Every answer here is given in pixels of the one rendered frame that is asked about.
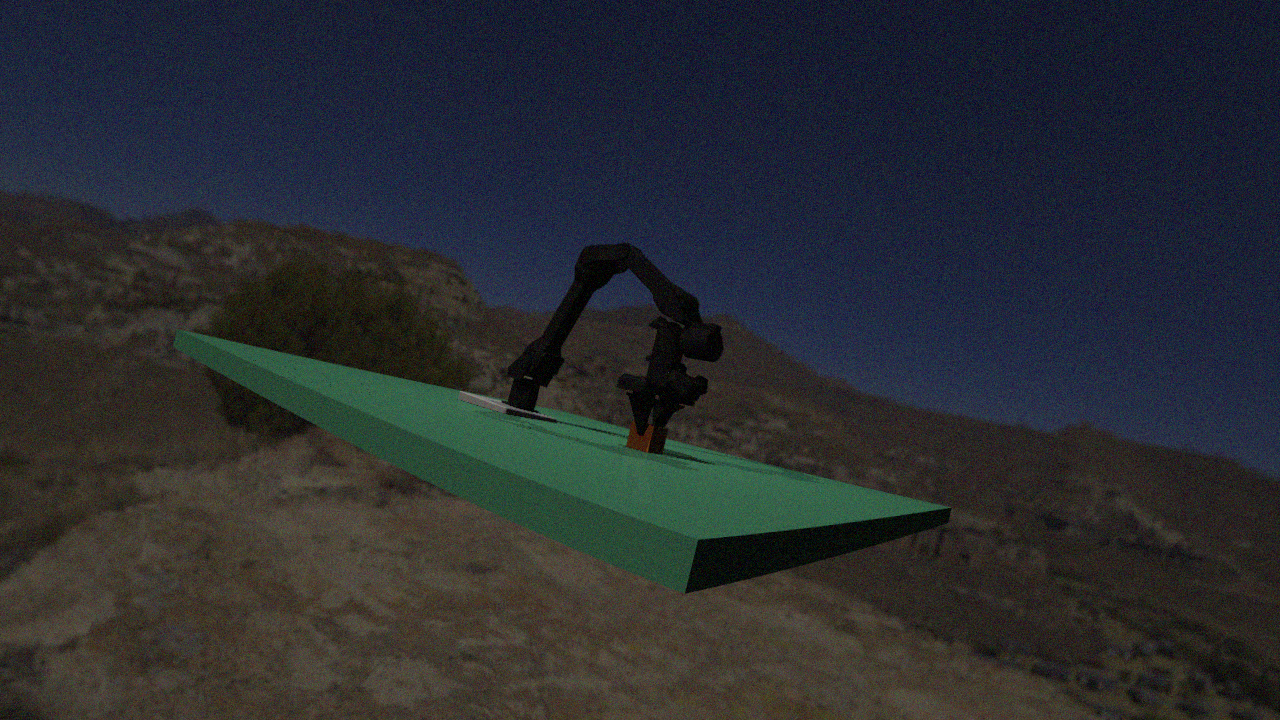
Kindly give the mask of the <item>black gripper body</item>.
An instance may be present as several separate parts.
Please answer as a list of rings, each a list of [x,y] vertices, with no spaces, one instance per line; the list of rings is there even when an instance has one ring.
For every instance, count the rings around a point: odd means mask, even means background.
[[[646,355],[646,361],[649,361],[646,377],[630,374],[620,375],[617,388],[631,389],[634,391],[634,395],[641,395],[650,398],[655,398],[655,396],[659,395],[658,400],[660,401],[677,405],[684,404],[694,407],[694,398],[685,398],[678,395],[676,389],[669,387],[669,382],[664,380],[664,375],[666,372],[668,372],[669,365],[675,366],[675,370],[677,372],[685,366],[681,360],[682,357],[672,354],[652,351],[652,356]]]

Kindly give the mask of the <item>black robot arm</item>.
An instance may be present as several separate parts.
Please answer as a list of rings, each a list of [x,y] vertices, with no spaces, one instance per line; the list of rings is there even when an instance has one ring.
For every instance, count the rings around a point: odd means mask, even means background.
[[[613,275],[628,269],[652,291],[660,313],[685,325],[681,328],[678,323],[667,322],[663,316],[650,322],[649,325],[657,329],[653,351],[710,363],[721,359],[723,354],[721,325],[703,323],[699,313],[700,302],[692,293],[668,281],[632,243],[598,243],[582,249],[575,265],[573,284],[547,325],[547,331],[508,366],[507,375],[515,380],[508,401],[500,400],[502,404],[539,413],[534,407],[540,386],[548,387],[564,363],[564,357],[561,357],[561,346],[588,300]],[[708,379],[703,375],[695,378],[687,375],[686,370],[687,368],[682,366],[677,372],[669,365],[664,380],[669,382],[669,387],[678,395],[698,401],[700,395],[707,395]],[[532,380],[524,375],[531,377]]]

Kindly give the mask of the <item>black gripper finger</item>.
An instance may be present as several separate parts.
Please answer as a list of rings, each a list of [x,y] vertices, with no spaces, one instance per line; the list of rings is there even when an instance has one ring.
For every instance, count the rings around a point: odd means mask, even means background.
[[[666,424],[669,421],[669,418],[676,411],[684,407],[685,406],[677,404],[668,404],[664,401],[659,401],[655,406],[653,406],[653,425],[666,428]]]
[[[650,398],[641,395],[632,395],[628,392],[626,392],[626,395],[628,395],[628,400],[634,411],[634,420],[637,434],[643,436],[644,430],[646,429],[646,421],[650,416],[652,407],[655,406],[660,400]]]

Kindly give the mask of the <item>orange-brown block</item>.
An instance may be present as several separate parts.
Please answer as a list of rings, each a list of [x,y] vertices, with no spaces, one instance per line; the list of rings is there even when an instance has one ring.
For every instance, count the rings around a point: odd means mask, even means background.
[[[663,454],[668,429],[646,424],[643,436],[637,434],[635,421],[631,423],[627,447],[637,448],[649,454]]]

